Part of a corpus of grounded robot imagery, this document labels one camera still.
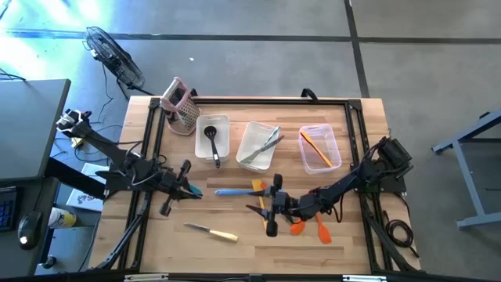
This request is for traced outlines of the black keyboard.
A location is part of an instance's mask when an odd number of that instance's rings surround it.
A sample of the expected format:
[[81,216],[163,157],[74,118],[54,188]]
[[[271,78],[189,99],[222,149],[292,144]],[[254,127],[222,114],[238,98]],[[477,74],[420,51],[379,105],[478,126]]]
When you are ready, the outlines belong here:
[[0,188],[0,232],[13,228],[16,217],[17,188],[15,186]]

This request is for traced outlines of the white plastic bin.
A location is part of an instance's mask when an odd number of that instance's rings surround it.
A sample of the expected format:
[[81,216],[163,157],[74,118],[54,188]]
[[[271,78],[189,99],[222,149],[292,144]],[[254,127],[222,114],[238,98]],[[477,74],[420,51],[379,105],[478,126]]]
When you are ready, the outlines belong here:
[[241,163],[240,161],[260,149],[276,127],[277,126],[266,125],[256,121],[250,121],[247,124],[239,149],[236,153],[236,161],[242,168],[252,172],[267,172],[271,167],[275,147],[259,154],[251,162]]
[[196,120],[195,155],[205,162],[214,160],[211,141],[204,134],[208,126],[216,128],[214,143],[221,162],[229,159],[230,153],[230,123],[225,114],[200,115]]

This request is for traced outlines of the black slotted spoon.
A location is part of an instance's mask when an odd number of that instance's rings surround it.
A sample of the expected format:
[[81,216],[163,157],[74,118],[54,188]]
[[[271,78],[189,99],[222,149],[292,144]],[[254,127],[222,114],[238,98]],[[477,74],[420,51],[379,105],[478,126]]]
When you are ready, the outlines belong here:
[[215,145],[215,136],[217,135],[217,129],[216,127],[210,125],[204,128],[204,135],[210,140],[211,142],[211,150],[212,150],[212,157],[213,157],[213,162],[214,166],[216,168],[220,168],[221,166],[221,161],[218,155],[217,147]]

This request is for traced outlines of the silver knife dark handle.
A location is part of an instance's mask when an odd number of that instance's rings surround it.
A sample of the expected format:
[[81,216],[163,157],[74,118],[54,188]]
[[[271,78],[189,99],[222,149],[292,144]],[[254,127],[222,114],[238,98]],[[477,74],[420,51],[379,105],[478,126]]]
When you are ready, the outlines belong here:
[[282,139],[284,138],[284,136],[280,136],[278,137],[276,140],[273,140],[269,143],[266,143],[262,148],[256,150],[255,152],[253,152],[251,155],[245,157],[243,160],[241,160],[240,162],[241,163],[248,163],[248,162],[251,162],[253,161],[259,154],[265,152],[266,150],[274,147],[275,145],[277,145]]

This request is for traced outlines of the cream spatula handle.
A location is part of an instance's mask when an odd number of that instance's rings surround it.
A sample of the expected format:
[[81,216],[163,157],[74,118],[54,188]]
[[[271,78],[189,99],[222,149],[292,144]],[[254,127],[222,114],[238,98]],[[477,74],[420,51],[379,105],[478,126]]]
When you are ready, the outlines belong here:
[[209,233],[215,237],[222,238],[224,240],[232,241],[232,242],[237,242],[238,241],[238,236],[231,234],[231,233],[225,233],[222,231],[217,231],[217,230],[212,230],[206,226],[198,225],[196,223],[191,223],[191,222],[184,222],[184,226],[187,226],[189,228],[199,230],[201,232]]

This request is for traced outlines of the blue-grey table frame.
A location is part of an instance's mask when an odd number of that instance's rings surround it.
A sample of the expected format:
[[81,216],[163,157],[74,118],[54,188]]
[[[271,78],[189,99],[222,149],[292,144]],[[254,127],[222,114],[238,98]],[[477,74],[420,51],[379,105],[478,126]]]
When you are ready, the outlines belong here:
[[441,154],[443,151],[453,149],[456,154],[457,161],[460,166],[461,173],[467,185],[470,198],[476,212],[475,216],[465,218],[456,222],[459,230],[464,230],[467,227],[483,226],[491,223],[501,222],[501,211],[495,213],[486,213],[481,203],[480,197],[475,186],[472,171],[470,170],[467,160],[463,152],[463,144],[473,141],[480,141],[476,136],[501,123],[501,109],[494,112],[486,112],[481,115],[475,125],[455,134],[438,145],[431,148],[434,154]]

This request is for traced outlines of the white printed box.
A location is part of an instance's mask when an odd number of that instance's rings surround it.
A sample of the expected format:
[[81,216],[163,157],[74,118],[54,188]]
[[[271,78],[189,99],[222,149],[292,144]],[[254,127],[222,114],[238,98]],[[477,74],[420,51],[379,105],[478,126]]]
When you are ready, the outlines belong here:
[[[81,173],[86,176],[90,176],[91,178],[97,180],[102,184],[105,184],[106,180],[103,177],[97,176],[96,172],[108,171],[109,168],[109,166],[85,163],[83,169],[81,170]],[[73,208],[82,208],[94,212],[101,212],[103,210],[103,200],[87,195],[86,193],[83,193],[77,189],[72,190],[66,202],[66,205]]]

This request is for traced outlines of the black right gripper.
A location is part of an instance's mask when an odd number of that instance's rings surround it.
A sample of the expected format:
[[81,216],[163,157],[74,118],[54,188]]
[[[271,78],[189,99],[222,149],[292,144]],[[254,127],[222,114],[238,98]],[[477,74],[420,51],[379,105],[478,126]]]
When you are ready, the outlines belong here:
[[288,193],[282,191],[283,177],[280,174],[275,174],[273,184],[270,189],[259,190],[249,193],[252,196],[271,196],[271,208],[266,210],[253,205],[247,205],[251,211],[258,213],[263,219],[267,219],[266,234],[268,237],[276,237],[278,234],[278,224],[276,215],[284,215],[290,224],[295,224],[289,209],[291,199]]

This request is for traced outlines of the silver knife pale handle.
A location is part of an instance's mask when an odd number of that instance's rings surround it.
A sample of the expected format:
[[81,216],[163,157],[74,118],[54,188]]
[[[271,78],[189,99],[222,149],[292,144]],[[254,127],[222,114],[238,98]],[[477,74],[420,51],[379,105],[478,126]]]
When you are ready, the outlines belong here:
[[281,127],[280,127],[280,126],[277,126],[277,127],[276,127],[273,131],[272,131],[271,135],[270,135],[270,136],[266,139],[266,141],[265,141],[264,145],[265,145],[266,143],[269,143],[269,142],[273,141],[273,140],[276,140],[276,139],[279,137],[279,136],[278,136],[278,133],[279,133],[279,131],[280,131],[280,130],[281,130]]

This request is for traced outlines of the clear plastic bin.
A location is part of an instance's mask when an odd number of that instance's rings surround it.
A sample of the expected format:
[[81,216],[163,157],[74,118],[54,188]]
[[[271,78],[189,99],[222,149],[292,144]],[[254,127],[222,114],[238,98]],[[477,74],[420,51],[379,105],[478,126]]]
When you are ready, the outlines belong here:
[[[330,168],[302,138],[300,131],[305,131],[314,141],[316,146],[330,160],[333,167]],[[342,165],[341,155],[331,125],[318,124],[306,125],[299,129],[298,146],[301,152],[304,169],[309,175],[330,173]]]

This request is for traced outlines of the black floor fan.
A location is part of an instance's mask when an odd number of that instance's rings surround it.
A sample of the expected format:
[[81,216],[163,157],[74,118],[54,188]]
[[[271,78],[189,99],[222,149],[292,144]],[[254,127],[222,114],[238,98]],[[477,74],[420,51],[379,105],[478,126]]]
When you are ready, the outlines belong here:
[[141,89],[145,78],[128,52],[102,28],[87,27],[85,42],[93,58],[101,62],[117,79],[129,89]]

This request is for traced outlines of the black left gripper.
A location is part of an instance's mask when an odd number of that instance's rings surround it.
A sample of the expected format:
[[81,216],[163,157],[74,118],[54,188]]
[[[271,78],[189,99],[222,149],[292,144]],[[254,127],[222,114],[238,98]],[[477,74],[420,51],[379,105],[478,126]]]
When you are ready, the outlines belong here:
[[171,173],[170,175],[164,177],[167,181],[166,188],[168,198],[160,208],[160,214],[162,216],[169,216],[171,212],[171,205],[174,201],[186,199],[199,200],[202,198],[200,194],[191,193],[191,190],[195,190],[196,187],[191,185],[186,178],[186,174],[190,169],[191,162],[189,160],[184,160],[182,162],[180,172],[177,175]]

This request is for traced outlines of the black aluminium table frame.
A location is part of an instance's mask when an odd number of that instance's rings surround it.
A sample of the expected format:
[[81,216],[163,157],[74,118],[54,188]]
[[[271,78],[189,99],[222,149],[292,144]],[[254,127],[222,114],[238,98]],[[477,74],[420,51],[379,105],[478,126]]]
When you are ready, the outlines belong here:
[[[301,98],[199,98],[206,114],[225,114],[231,123],[230,151],[235,154],[250,121],[278,125],[283,141],[276,147],[271,167],[261,175],[270,183],[275,174],[283,177],[283,187],[292,197],[300,197],[318,186],[335,183],[349,171],[353,159],[362,155],[388,134],[388,126],[380,99],[323,99],[312,103]],[[303,166],[298,146],[302,126],[332,126],[340,151],[342,165],[330,173],[309,175]],[[333,215],[324,215],[332,242],[323,244],[318,238],[315,220],[307,223],[302,234],[294,236],[287,221],[278,216],[278,234],[265,234],[262,218],[247,205],[259,204],[257,197],[219,197],[221,188],[251,187],[255,172],[239,166],[231,157],[220,168],[203,162],[194,153],[195,139],[165,132],[161,151],[168,163],[179,166],[190,160],[189,181],[199,187],[203,198],[180,201],[169,216],[159,213],[164,195],[155,194],[147,222],[140,269],[161,273],[247,273],[270,274],[367,274],[370,272],[369,249],[362,222],[359,196],[348,193],[338,209],[344,213],[342,222]],[[212,230],[238,236],[237,242],[184,226],[196,223]]]

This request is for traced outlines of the black computer mouse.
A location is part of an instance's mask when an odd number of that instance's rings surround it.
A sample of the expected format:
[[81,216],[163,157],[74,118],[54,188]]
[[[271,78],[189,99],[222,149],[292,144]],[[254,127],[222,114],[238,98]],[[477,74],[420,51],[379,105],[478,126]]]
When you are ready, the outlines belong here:
[[39,211],[31,211],[24,215],[19,222],[17,236],[22,250],[35,248],[40,240],[43,215]]

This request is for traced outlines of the yellow silicone spatula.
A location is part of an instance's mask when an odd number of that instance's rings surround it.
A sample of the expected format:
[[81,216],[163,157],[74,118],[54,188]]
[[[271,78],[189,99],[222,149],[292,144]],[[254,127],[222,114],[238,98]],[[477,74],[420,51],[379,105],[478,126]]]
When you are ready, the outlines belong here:
[[[259,179],[254,179],[254,180],[252,181],[252,186],[253,186],[253,190],[254,190],[254,191],[263,190],[263,189],[261,188],[261,182],[262,182],[262,181],[263,181],[263,180],[259,180]],[[265,208],[264,197],[266,197],[266,196],[259,196],[259,197],[258,197],[258,199],[259,199],[259,206],[260,206],[260,208]]]

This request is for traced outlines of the white yellow can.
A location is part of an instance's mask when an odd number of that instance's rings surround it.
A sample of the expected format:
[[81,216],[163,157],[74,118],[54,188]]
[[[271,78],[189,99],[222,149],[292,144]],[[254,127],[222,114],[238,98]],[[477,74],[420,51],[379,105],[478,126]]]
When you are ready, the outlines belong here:
[[71,228],[75,225],[77,221],[77,216],[65,209],[53,207],[49,220],[48,227],[52,229],[66,229]]

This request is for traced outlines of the grey desk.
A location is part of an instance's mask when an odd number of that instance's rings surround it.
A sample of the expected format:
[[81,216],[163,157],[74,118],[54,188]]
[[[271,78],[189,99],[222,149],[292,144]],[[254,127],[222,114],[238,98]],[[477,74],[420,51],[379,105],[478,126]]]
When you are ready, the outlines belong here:
[[[0,231],[0,279],[33,275],[42,257],[59,186],[45,169],[69,88],[68,79],[0,82],[0,187],[20,189],[13,229]],[[17,227],[33,211],[41,212],[39,241],[31,250],[23,250]]]

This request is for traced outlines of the silver metal bracket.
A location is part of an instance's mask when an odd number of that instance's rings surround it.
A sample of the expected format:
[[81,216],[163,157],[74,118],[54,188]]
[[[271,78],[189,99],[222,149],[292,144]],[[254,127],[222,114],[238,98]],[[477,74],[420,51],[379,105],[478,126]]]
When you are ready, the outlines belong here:
[[344,274],[342,282],[387,282],[386,276]]
[[166,282],[168,280],[167,273],[135,273],[125,275],[123,282]]

